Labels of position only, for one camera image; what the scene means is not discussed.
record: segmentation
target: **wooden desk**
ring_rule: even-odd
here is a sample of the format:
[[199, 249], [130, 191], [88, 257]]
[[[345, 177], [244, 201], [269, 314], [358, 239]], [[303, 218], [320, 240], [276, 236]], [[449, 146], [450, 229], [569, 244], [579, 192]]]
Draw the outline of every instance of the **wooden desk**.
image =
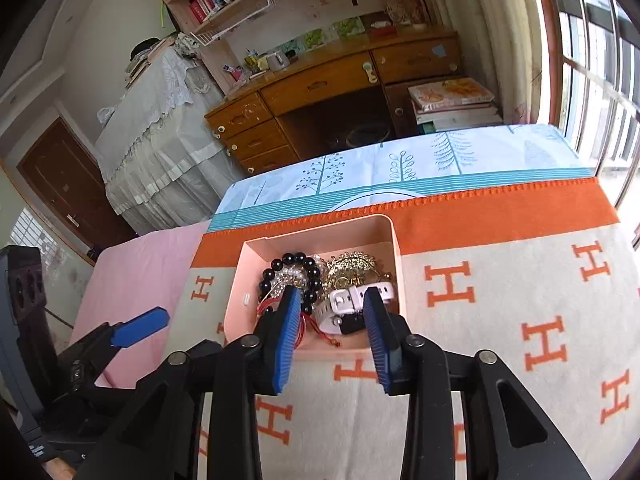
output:
[[305, 52], [285, 69], [250, 81], [206, 118], [245, 170], [258, 174], [330, 153], [328, 132], [368, 120], [390, 118], [396, 136], [408, 136], [415, 126], [409, 86], [461, 74], [453, 30], [363, 34]]

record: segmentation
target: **window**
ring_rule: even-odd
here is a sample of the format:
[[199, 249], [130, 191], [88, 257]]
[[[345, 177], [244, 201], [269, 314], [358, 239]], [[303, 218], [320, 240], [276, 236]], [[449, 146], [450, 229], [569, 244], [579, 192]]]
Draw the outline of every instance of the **window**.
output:
[[10, 235], [16, 245], [37, 247], [40, 249], [44, 271], [56, 261], [58, 257], [56, 241], [44, 230], [44, 227], [25, 208], [20, 213]]
[[615, 0], [558, 0], [560, 127], [640, 245], [640, 32]]

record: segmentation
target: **pink plastic tray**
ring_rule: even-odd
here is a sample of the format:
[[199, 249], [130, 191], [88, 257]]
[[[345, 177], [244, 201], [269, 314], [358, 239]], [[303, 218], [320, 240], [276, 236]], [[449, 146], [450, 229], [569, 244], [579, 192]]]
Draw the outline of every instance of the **pink plastic tray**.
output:
[[[406, 316], [404, 286], [398, 240], [391, 219], [370, 215], [314, 227], [285, 235], [248, 240], [242, 245], [238, 270], [226, 308], [225, 336], [233, 341], [254, 330], [257, 322], [258, 282], [262, 271], [284, 253], [320, 254], [325, 260], [345, 251], [363, 251], [375, 257], [382, 272], [396, 278], [397, 301], [388, 304], [390, 312]], [[311, 327], [296, 349], [294, 357], [302, 360], [349, 359], [370, 356], [366, 330], [348, 336], [334, 336], [341, 342], [336, 348], [320, 338]]]

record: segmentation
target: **pink bed sheet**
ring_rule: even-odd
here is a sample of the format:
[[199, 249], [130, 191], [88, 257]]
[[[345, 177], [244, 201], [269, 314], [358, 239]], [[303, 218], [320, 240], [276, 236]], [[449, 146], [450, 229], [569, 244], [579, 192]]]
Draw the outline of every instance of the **pink bed sheet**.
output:
[[[105, 321], [126, 321], [155, 306], [163, 307], [172, 317], [208, 225], [207, 220], [156, 231], [105, 250], [82, 298], [70, 342]], [[161, 363], [168, 332], [165, 328], [120, 350], [105, 370], [106, 381], [117, 388], [134, 388], [137, 380]]]

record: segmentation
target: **metal screw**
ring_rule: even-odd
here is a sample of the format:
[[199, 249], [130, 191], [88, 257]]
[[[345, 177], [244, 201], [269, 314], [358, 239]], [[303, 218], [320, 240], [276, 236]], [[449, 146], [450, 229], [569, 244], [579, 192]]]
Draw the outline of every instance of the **metal screw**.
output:
[[260, 338], [257, 335], [248, 334], [240, 340], [240, 344], [245, 348], [254, 348], [260, 344]]
[[498, 361], [498, 356], [491, 352], [491, 350], [482, 350], [479, 358], [486, 365], [493, 365]]
[[409, 334], [404, 340], [409, 346], [420, 348], [424, 345], [424, 338], [419, 334]]
[[187, 354], [184, 352], [173, 352], [166, 359], [171, 366], [179, 366], [187, 361]]

